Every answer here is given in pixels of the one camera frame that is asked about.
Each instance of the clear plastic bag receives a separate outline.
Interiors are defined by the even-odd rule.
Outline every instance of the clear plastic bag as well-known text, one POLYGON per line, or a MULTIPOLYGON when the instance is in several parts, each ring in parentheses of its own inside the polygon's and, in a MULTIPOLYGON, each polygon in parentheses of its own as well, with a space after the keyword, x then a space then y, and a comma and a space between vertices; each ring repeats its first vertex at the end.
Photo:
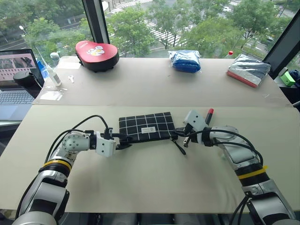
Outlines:
POLYGON ((200 70, 200 54, 193 50, 169 51, 172 67, 177 70, 195 73, 200 70))
POLYGON ((256 88, 270 69, 270 64, 240 54, 228 68, 227 75, 256 88))

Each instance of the white key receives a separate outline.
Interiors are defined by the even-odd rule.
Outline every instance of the white key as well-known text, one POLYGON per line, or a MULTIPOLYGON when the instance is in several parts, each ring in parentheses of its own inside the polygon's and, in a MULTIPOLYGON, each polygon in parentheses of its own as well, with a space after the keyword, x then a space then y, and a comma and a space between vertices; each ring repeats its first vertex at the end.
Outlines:
POLYGON ((68 76, 68 79, 69 79, 72 83, 74 83, 74 76, 73 76, 73 75, 68 76))

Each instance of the yellow band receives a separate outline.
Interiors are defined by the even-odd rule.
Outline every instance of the yellow band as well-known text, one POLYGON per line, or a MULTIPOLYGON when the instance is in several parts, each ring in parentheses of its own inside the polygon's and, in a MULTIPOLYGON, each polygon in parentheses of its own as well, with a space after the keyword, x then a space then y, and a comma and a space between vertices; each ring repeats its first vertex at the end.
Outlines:
POLYGON ((245 178, 248 178, 248 177, 253 177, 253 176, 259 175, 261 173, 265 173, 265 172, 266 172, 266 170, 265 170, 265 168, 263 168, 263 169, 260 169, 260 170, 256 170, 254 172, 250 172, 250 173, 240 175, 240 176, 238 176, 238 178, 241 180, 241 179, 245 179, 245 178))
POLYGON ((49 165, 49 164, 51 164, 51 163, 60 163, 60 164, 66 165, 66 166, 69 168, 70 171, 71 171, 71 169, 72 169, 72 167, 71 167, 71 165, 70 165, 69 163, 67 163, 67 162, 65 162, 65 161, 62 161, 62 160, 52 160, 52 161, 46 162, 46 163, 44 164, 44 166, 49 165))

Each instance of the laptop screen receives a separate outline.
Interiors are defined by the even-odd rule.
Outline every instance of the laptop screen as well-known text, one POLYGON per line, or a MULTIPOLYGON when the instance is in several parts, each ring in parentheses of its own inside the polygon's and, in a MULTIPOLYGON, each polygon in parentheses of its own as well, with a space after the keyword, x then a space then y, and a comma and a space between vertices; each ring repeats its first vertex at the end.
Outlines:
POLYGON ((0 52, 0 89, 19 89, 13 77, 19 71, 29 71, 43 85, 44 80, 38 69, 31 49, 0 52))

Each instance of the table surface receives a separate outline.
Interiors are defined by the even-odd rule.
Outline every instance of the table surface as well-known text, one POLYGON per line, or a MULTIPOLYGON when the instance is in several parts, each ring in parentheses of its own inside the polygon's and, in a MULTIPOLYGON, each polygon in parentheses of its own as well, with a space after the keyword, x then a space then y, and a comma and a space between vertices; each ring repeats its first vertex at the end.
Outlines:
POLYGON ((62 57, 56 69, 62 80, 59 101, 40 97, 55 89, 50 79, 33 102, 36 105, 112 106, 292 106, 277 84, 267 76, 254 89, 226 75, 232 59, 200 59, 201 72, 176 71, 169 59, 120 58, 109 71, 94 73, 62 57), (74 83, 68 79, 74 76, 74 83))
MULTIPOLYGON (((206 115, 208 107, 193 107, 206 115)), ((191 107, 34 105, 0 157, 0 209, 16 209, 56 136, 82 119, 170 111, 176 127, 191 107)), ((216 107, 211 126, 231 125, 264 157, 268 175, 300 210, 299 113, 290 107, 216 107)), ((81 127, 103 131, 93 118, 81 127)), ((134 144, 110 158, 81 152, 68 179, 70 212, 230 213, 244 194, 218 147, 191 143, 183 156, 170 140, 134 144)))

